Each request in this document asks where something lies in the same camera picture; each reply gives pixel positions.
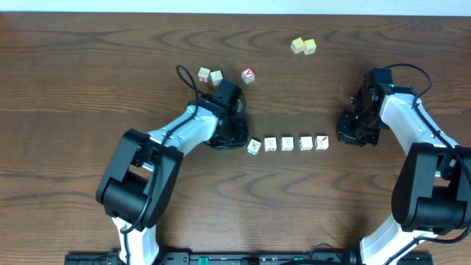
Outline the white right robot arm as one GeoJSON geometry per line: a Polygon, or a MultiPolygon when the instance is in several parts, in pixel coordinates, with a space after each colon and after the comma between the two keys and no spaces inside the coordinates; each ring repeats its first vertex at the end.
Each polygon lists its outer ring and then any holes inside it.
{"type": "Polygon", "coordinates": [[[363,264],[396,264],[424,241],[446,244],[452,230],[470,232],[470,149],[443,133],[408,86],[363,85],[344,111],[338,139],[376,145],[391,130],[406,154],[392,192],[392,213],[360,242],[363,264]]]}

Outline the block with blue side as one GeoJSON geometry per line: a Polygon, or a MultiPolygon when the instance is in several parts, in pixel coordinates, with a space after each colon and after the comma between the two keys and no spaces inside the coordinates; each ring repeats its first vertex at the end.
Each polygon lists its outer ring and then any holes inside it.
{"type": "Polygon", "coordinates": [[[327,135],[317,135],[315,137],[315,149],[326,150],[329,147],[329,137],[327,135]]]}

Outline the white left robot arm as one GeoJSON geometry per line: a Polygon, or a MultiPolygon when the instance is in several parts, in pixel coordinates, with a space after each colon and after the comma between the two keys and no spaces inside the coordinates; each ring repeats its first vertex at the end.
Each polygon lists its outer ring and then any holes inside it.
{"type": "Polygon", "coordinates": [[[122,264],[153,264],[159,255],[157,223],[165,213],[183,158],[201,143],[237,149],[247,142],[245,99],[204,95],[183,114],[147,133],[122,135],[96,190],[118,229],[122,264]]]}

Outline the white block red U side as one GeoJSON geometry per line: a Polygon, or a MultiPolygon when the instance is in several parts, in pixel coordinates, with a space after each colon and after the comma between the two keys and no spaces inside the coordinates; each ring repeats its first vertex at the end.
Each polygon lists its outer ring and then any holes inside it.
{"type": "Polygon", "coordinates": [[[292,151],[294,149],[294,138],[292,136],[283,136],[281,138],[281,150],[292,151]]]}

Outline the white block green 4 side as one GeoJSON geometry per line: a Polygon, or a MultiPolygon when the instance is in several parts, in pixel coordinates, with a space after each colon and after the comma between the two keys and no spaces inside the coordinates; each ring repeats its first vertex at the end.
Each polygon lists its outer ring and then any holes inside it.
{"type": "Polygon", "coordinates": [[[248,153],[252,155],[257,155],[259,153],[259,150],[261,148],[262,143],[254,138],[250,140],[250,142],[247,144],[247,151],[248,153]]]}

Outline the white block green Z side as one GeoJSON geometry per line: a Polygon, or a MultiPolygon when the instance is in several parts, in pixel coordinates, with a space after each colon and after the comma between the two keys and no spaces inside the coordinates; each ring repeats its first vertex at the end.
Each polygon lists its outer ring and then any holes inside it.
{"type": "Polygon", "coordinates": [[[311,136],[301,136],[299,140],[300,151],[312,150],[314,147],[313,138],[311,136]]]}

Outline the white block yellow W side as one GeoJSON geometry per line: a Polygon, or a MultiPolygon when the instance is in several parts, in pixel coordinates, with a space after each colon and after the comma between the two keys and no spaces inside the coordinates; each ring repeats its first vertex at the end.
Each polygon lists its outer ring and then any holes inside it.
{"type": "Polygon", "coordinates": [[[277,150],[277,138],[267,137],[264,138],[264,150],[266,152],[274,152],[277,150]]]}

